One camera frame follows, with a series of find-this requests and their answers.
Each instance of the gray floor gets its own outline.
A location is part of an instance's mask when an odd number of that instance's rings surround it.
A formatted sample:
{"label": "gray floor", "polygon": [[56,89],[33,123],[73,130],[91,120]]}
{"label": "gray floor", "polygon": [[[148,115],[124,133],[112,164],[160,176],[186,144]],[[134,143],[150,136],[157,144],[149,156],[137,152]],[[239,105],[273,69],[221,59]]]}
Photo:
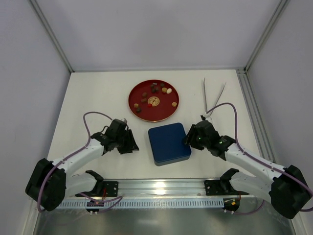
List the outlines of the gray floor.
{"label": "gray floor", "polygon": [[[256,207],[255,199],[243,199],[240,210],[247,212]],[[221,209],[114,210],[92,216],[85,210],[55,210],[40,215],[34,234],[294,235],[295,232],[290,220],[266,204],[249,216],[231,215]]]}

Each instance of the gray wall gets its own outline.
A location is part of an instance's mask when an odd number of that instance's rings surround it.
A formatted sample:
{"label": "gray wall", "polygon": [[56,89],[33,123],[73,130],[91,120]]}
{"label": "gray wall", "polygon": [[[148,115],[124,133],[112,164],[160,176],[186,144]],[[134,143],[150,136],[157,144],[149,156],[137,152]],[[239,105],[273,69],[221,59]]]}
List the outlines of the gray wall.
{"label": "gray wall", "polygon": [[0,189],[3,235],[20,233],[24,190],[47,156],[69,73],[26,0],[0,1]]}
{"label": "gray wall", "polygon": [[38,0],[76,71],[243,67],[279,0]]}
{"label": "gray wall", "polygon": [[[280,163],[299,167],[311,188],[312,12],[312,0],[292,0],[249,72]],[[313,230],[313,212],[302,215],[309,221],[307,229]]]}

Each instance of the blue box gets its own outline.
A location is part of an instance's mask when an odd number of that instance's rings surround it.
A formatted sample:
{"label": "blue box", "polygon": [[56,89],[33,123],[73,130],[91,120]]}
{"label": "blue box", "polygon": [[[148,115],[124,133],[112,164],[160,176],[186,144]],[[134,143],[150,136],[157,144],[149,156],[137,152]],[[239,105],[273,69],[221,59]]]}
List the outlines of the blue box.
{"label": "blue box", "polygon": [[181,123],[151,128],[148,135],[157,166],[189,159],[191,149],[182,143],[186,133]]}

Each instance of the round red tray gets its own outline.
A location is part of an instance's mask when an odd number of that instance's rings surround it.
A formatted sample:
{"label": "round red tray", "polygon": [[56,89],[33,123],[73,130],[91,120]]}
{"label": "round red tray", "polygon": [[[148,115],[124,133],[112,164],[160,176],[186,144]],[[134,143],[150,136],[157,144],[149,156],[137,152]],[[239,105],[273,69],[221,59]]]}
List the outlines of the round red tray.
{"label": "round red tray", "polygon": [[[152,93],[151,85],[157,83],[155,87],[158,87],[159,91]],[[170,94],[163,93],[161,83],[165,85],[166,88],[171,88],[172,92]],[[142,103],[141,100],[144,98],[142,94],[147,93],[147,101]],[[177,106],[173,107],[172,103],[176,102]],[[137,113],[134,104],[139,104],[141,112]],[[179,96],[176,89],[169,83],[161,80],[148,80],[136,85],[128,97],[128,105],[133,114],[144,121],[163,121],[169,118],[177,109],[179,105]]]}

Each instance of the tabletop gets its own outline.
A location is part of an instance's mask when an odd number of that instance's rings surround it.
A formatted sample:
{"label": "tabletop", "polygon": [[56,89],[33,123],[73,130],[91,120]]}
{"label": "tabletop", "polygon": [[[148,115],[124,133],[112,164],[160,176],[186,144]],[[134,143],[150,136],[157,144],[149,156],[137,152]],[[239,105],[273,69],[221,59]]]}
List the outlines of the tabletop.
{"label": "tabletop", "polygon": [[[48,154],[49,160],[67,155],[83,146],[87,133],[82,116],[88,111],[103,112],[110,117],[126,118],[139,151],[120,155],[115,149],[87,163],[77,173],[94,170],[107,179],[218,178],[229,168],[240,167],[214,157],[207,150],[192,149],[186,161],[156,166],[148,130],[171,123],[182,123],[187,133],[192,124],[201,121],[205,111],[203,79],[206,78],[207,105],[211,108],[226,82],[219,103],[231,102],[238,112],[238,138],[241,145],[259,154],[244,97],[235,70],[179,70],[72,73]],[[173,85],[179,94],[177,111],[161,122],[146,122],[136,117],[128,106],[128,96],[138,83],[158,79]],[[220,135],[234,137],[235,120],[230,106],[212,114],[212,123]],[[86,118],[91,133],[101,131],[110,120],[91,114]]]}

